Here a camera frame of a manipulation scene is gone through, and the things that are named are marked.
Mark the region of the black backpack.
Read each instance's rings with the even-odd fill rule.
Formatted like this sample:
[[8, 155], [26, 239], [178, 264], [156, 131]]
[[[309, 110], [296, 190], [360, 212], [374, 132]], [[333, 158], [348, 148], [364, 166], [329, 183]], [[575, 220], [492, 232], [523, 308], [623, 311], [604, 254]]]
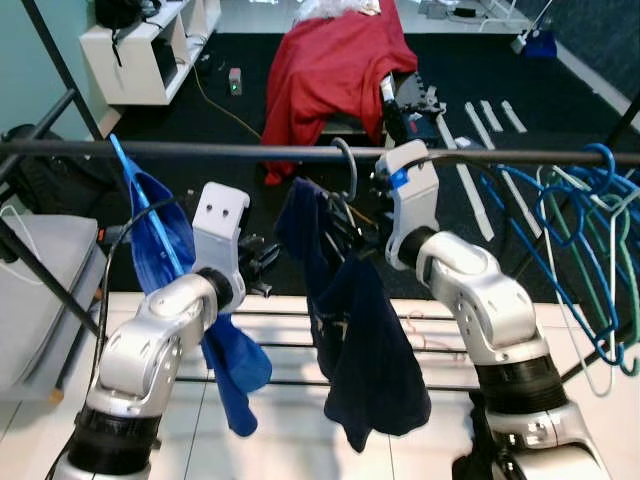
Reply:
[[93, 156], [23, 156], [4, 186], [36, 214], [91, 218], [110, 197], [119, 195], [119, 161]]

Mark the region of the dark navy garment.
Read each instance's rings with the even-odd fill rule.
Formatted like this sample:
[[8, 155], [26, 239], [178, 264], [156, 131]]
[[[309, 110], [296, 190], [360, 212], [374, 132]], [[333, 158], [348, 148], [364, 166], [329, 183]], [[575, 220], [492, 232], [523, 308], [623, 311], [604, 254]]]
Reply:
[[361, 453], [374, 431], [399, 436], [421, 428], [433, 406], [378, 270], [355, 251], [334, 259], [330, 224], [324, 189], [294, 179], [274, 233], [302, 269], [311, 337], [330, 384], [323, 412]]

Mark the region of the black metal machine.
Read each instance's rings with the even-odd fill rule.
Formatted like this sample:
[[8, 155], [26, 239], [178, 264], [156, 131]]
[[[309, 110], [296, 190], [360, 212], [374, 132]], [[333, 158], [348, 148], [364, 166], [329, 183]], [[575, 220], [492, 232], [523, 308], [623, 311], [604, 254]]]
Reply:
[[445, 147], [447, 134], [436, 120], [445, 111], [436, 97], [436, 87], [428, 86], [419, 72], [390, 73], [380, 83], [383, 125], [394, 146], [421, 140], [429, 148]]

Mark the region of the grey metal hanger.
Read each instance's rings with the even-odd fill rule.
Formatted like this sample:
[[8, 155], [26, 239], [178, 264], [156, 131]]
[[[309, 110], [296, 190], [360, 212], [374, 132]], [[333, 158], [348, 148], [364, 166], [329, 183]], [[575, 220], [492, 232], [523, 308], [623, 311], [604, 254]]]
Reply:
[[349, 186], [346, 191], [342, 193], [342, 197], [343, 200], [347, 202], [347, 204], [351, 204], [351, 202], [355, 201], [358, 188], [358, 164], [356, 161], [356, 156], [353, 155], [351, 146], [349, 146], [342, 137], [335, 136], [332, 142], [330, 142], [330, 145], [338, 148], [338, 150], [340, 151], [340, 155], [343, 156], [343, 159], [346, 160], [346, 163], [348, 165]]

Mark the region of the white shelf unit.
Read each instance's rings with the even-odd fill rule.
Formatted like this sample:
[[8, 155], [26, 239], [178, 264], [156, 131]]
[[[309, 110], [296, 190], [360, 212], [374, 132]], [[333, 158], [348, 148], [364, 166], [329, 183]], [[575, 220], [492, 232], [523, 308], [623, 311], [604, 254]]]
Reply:
[[79, 45], [108, 104], [168, 105], [204, 54], [221, 14], [221, 0], [159, 0], [137, 26], [93, 26]]

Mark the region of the white plastic hanger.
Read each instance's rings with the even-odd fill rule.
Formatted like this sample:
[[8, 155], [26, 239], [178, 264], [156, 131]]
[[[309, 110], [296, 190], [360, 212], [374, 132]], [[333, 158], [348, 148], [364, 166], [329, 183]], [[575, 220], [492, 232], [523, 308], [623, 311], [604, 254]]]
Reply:
[[[631, 221], [621, 209], [625, 200], [611, 192], [620, 179], [616, 169], [575, 166], [539, 166], [531, 177], [538, 191], [538, 210], [532, 218], [541, 228], [541, 242], [547, 247], [544, 273], [556, 289], [563, 324], [570, 319], [589, 340], [590, 355], [579, 361], [580, 371], [588, 361], [600, 360], [623, 375], [635, 378], [637, 360], [628, 357], [634, 344], [635, 325], [626, 317], [617, 298], [637, 300], [634, 261], [625, 246]], [[586, 308], [575, 300], [570, 288], [561, 283], [556, 269], [556, 253], [567, 253], [567, 265], [575, 266], [586, 292]]]

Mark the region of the long white flat strip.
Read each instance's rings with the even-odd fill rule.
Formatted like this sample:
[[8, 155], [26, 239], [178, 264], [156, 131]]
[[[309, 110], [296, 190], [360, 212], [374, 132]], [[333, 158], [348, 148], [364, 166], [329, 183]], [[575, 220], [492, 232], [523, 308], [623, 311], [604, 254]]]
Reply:
[[493, 230], [493, 225], [490, 223], [483, 198], [480, 196], [479, 189], [477, 189], [471, 170], [468, 169], [467, 165], [462, 163], [458, 163], [456, 165], [456, 169], [458, 175], [460, 175], [463, 191], [465, 191], [468, 202], [470, 202], [471, 209], [474, 211], [474, 218], [481, 236], [483, 236], [485, 241], [494, 241], [495, 232]]

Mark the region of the black metal clothes rack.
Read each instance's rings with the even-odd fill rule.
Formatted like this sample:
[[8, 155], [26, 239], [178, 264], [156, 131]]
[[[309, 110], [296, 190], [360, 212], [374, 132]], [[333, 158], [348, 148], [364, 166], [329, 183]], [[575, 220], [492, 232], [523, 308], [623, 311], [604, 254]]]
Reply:
[[[52, 64], [58, 69], [61, 81], [67, 87], [67, 91], [60, 97], [51, 109], [47, 111], [45, 118], [37, 124], [36, 131], [31, 137], [22, 137], [12, 142], [0, 142], [0, 155], [4, 156], [4, 163], [0, 164], [0, 180], [6, 179], [12, 173], [14, 161], [26, 156], [108, 156], [114, 154], [114, 147], [108, 141], [54, 141], [41, 140], [41, 132], [46, 131], [64, 110], [69, 102], [77, 105], [79, 114], [86, 120], [92, 134], [99, 133], [93, 120], [88, 116], [87, 106], [84, 105], [81, 92], [76, 87], [76, 82], [70, 77], [67, 63], [61, 58], [60, 51], [50, 37], [45, 20], [42, 18], [35, 0], [20, 0], [26, 9], [29, 22], [36, 28], [38, 36], [44, 42], [45, 50], [49, 54]], [[164, 157], [166, 160], [184, 160], [188, 157], [202, 157], [212, 160], [234, 159], [247, 161], [247, 163], [260, 163], [260, 161], [298, 161], [298, 163], [338, 163], [344, 157], [378, 157], [383, 155], [384, 148], [355, 147], [347, 152], [340, 152], [337, 147], [291, 147], [291, 146], [261, 146], [261, 145], [234, 145], [234, 143], [183, 143], [183, 142], [124, 142], [123, 151], [127, 154], [138, 154], [150, 157]], [[425, 154], [417, 154], [411, 157], [413, 165], [431, 161], [436, 166], [445, 164], [465, 163], [471, 166], [477, 165], [584, 165], [607, 166], [603, 154], [595, 151], [518, 151], [518, 150], [431, 150]], [[69, 310], [79, 316], [84, 326], [93, 334], [99, 334], [99, 329], [93, 325], [93, 321], [77, 305], [67, 289], [52, 279], [44, 265], [38, 264], [35, 253], [29, 248], [18, 243], [17, 236], [6, 230], [0, 224], [0, 241], [4, 241], [10, 251], [26, 260], [32, 266], [35, 273], [40, 274], [42, 282], [55, 294], [59, 300], [67, 305]]]

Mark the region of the black bag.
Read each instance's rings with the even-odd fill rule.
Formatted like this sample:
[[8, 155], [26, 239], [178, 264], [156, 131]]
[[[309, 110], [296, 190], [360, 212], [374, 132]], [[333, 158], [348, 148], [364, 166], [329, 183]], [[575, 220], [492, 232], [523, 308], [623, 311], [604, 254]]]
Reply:
[[129, 29], [159, 13], [163, 0], [93, 0], [97, 26]]

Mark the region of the small blue device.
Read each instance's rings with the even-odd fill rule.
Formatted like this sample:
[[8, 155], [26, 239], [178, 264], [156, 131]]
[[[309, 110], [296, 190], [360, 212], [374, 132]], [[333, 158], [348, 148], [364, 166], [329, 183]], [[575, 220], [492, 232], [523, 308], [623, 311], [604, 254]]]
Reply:
[[520, 40], [518, 54], [525, 58], [556, 59], [558, 56], [556, 36], [549, 29], [530, 29]]

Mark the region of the light blue plastic hanger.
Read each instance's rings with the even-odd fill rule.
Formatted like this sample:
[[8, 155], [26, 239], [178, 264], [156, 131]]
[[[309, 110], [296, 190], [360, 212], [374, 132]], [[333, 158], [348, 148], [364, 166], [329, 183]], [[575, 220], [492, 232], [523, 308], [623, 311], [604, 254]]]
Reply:
[[173, 192], [142, 170], [124, 152], [118, 137], [108, 137], [122, 165], [124, 191], [134, 221], [129, 244], [134, 274], [150, 293], [189, 273], [195, 262], [191, 224]]

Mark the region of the blue sports shirt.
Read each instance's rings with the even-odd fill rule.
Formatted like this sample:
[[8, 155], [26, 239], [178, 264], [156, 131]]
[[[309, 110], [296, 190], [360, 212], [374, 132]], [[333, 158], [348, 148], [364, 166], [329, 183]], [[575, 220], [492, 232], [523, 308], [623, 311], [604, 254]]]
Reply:
[[248, 436], [259, 426], [248, 394], [269, 384], [273, 366], [260, 344], [230, 320], [232, 311], [229, 308], [216, 316], [204, 334], [201, 349], [206, 366], [214, 372], [229, 429], [239, 436]]

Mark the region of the red cloth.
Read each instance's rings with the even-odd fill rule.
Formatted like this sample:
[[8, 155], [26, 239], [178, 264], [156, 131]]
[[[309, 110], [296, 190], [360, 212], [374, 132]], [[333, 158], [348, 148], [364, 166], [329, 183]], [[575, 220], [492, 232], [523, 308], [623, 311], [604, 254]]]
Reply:
[[314, 146], [338, 114], [358, 119], [381, 145], [381, 82], [417, 68], [396, 0], [355, 0], [339, 15], [300, 20], [271, 61], [261, 145]]

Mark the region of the grey upholstered ottoman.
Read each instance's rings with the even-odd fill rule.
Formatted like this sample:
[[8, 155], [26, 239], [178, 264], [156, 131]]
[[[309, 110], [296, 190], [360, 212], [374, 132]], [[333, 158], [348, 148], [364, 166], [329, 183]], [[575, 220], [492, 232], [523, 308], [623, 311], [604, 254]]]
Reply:
[[[90, 308], [105, 268], [99, 223], [70, 215], [6, 214], [3, 220], [79, 306]], [[81, 329], [26, 262], [0, 260], [0, 401], [49, 398]]]

